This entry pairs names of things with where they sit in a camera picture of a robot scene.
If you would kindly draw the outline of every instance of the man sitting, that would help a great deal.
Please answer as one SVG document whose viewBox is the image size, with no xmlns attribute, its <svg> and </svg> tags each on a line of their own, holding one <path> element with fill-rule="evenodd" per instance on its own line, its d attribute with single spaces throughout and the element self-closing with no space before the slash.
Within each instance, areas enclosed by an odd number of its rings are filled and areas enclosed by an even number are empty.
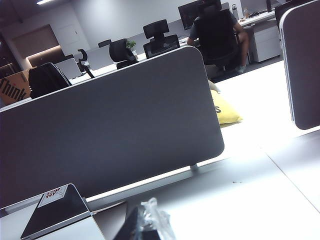
<svg viewBox="0 0 320 240">
<path fill-rule="evenodd" d="M 212 5 L 216 5 L 217 11 L 221 9 L 221 3 L 219 0 L 202 0 L 202 2 L 212 3 Z M 246 70 L 247 53 L 249 49 L 249 36 L 245 32 L 244 28 L 238 23 L 237 19 L 231 12 L 230 12 L 230 16 L 233 23 L 233 28 L 239 35 L 240 49 L 241 49 L 241 64 L 236 68 L 236 71 L 240 74 L 243 74 Z M 194 44 L 194 40 L 196 40 L 197 38 L 198 38 L 197 29 L 195 27 L 195 24 L 193 23 L 189 38 L 187 40 L 187 44 L 192 46 Z"/>
</svg>

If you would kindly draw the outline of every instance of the sticker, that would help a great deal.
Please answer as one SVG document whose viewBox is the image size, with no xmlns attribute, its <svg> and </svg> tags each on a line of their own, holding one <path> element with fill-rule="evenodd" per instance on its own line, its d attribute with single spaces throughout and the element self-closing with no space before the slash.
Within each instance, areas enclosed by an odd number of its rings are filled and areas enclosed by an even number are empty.
<svg viewBox="0 0 320 240">
<path fill-rule="evenodd" d="M 68 185 L 58 187 L 56 189 L 47 191 L 43 194 L 41 201 L 39 203 L 38 208 L 41 208 L 47 204 L 53 203 L 54 201 L 57 201 L 59 199 L 63 199 L 66 194 Z"/>
</svg>

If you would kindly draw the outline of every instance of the gray floor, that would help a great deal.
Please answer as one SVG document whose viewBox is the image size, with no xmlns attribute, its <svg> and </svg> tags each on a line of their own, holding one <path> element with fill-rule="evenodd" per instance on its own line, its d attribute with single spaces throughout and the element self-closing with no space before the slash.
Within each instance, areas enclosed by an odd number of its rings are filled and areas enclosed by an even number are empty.
<svg viewBox="0 0 320 240">
<path fill-rule="evenodd" d="M 270 58 L 270 59 L 262 61 L 262 62 L 252 62 L 251 64 L 248 64 L 246 66 L 246 70 L 245 70 L 244 73 L 251 72 L 253 70 L 256 70 L 256 69 L 259 69 L 259 68 L 262 68 L 262 67 L 265 67 L 265 66 L 280 62 L 282 60 L 283 60 L 283 56 L 280 55 L 280 56 L 275 56 L 273 58 Z M 211 81 L 213 83 L 218 83 L 218 82 L 221 82 L 223 80 L 233 78 L 233 77 L 235 77 L 237 75 L 239 75 L 239 74 L 236 71 L 225 72 L 223 75 L 212 77 Z"/>
</svg>

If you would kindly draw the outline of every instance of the yellow cushion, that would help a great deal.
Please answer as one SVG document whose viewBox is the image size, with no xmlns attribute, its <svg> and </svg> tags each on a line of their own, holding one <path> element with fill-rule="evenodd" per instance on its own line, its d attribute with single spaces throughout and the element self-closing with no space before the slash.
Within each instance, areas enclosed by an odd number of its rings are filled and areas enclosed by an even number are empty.
<svg viewBox="0 0 320 240">
<path fill-rule="evenodd" d="M 211 95 L 219 124 L 231 124 L 242 120 L 239 113 L 220 94 L 211 90 Z"/>
</svg>

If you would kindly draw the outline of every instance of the white wall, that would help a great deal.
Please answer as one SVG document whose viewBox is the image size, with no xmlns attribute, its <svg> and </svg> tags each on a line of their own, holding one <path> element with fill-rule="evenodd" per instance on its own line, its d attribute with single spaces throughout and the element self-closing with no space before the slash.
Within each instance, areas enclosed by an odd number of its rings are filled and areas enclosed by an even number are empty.
<svg viewBox="0 0 320 240">
<path fill-rule="evenodd" d="M 25 19 L 23 23 L 17 22 L 1 29 L 3 37 L 23 69 L 29 69 L 31 65 L 27 59 L 23 59 L 20 56 L 12 39 L 47 24 L 50 24 L 65 55 L 77 54 L 77 49 L 87 50 L 90 48 L 73 6 L 70 3 L 66 3 Z M 70 34 L 70 29 L 74 30 L 74 34 L 67 36 L 67 34 Z"/>
<path fill-rule="evenodd" d="M 167 19 L 180 19 L 178 6 L 193 0 L 72 0 L 82 29 L 91 48 L 107 39 L 112 41 L 143 33 L 143 26 Z M 242 17 L 240 0 L 222 0 L 237 5 Z"/>
</svg>

